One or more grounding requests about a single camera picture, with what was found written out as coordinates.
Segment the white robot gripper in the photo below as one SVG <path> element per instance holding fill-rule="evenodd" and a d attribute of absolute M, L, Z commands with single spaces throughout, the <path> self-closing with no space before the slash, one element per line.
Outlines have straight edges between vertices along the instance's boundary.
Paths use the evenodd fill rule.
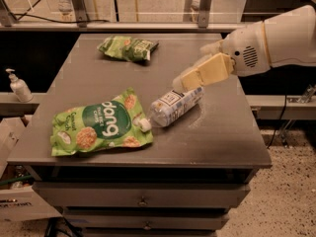
<path fill-rule="evenodd" d="M 271 69 L 263 22 L 237 29 L 224 40 L 208 43 L 199 50 L 205 56 L 173 80 L 176 92 L 189 92 L 223 81 L 233 71 L 246 77 Z"/>

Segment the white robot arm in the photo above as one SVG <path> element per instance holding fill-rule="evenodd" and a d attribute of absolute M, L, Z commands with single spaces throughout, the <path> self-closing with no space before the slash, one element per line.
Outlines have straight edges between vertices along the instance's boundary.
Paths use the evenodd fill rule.
<path fill-rule="evenodd" d="M 173 80 L 184 93 L 227 79 L 262 74 L 284 65 L 316 65 L 316 14 L 306 5 L 244 28 L 200 49 L 202 58 Z"/>

